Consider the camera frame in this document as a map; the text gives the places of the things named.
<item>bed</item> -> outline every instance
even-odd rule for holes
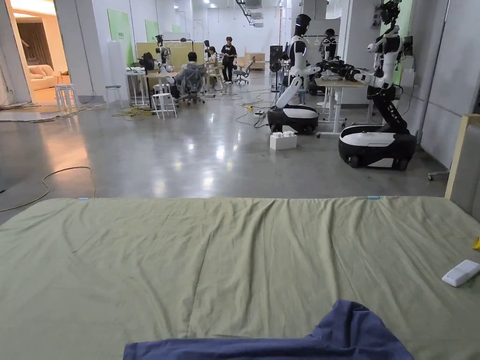
[[[419,359],[478,359],[480,225],[443,198],[56,199],[0,227],[2,359],[173,337],[303,337],[364,304]]]

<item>blue towel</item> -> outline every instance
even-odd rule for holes
[[[356,302],[338,300],[302,339],[172,339],[129,344],[124,360],[413,359],[382,320]]]

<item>beige sofa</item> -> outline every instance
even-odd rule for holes
[[[34,90],[48,89],[58,84],[60,72],[53,71],[50,65],[29,65],[30,80]]]

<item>concrete floor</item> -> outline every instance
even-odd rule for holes
[[[270,149],[269,128],[235,122],[246,109],[231,100],[259,96],[267,102],[257,105],[269,107],[273,93],[252,92],[269,88],[262,75],[252,72],[249,85],[228,85],[238,96],[182,104],[178,119],[165,122],[153,116],[138,121],[113,117],[118,107],[54,122],[0,122],[0,164],[7,183],[0,210],[35,199],[46,190],[45,175],[74,166],[92,168],[97,197],[443,196],[446,181],[427,179],[429,171],[442,167],[423,152],[406,172],[398,172],[351,169],[338,155],[338,139],[299,136],[296,149]],[[310,97],[307,103],[321,99]],[[362,121],[366,110],[344,110],[343,115]],[[256,120],[249,112],[240,121]],[[93,194],[86,169],[54,175],[47,183],[51,192],[44,199]],[[0,224],[25,208],[1,212]]]

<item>white remote control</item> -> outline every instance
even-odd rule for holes
[[[442,277],[447,284],[458,287],[480,271],[480,264],[464,260]]]

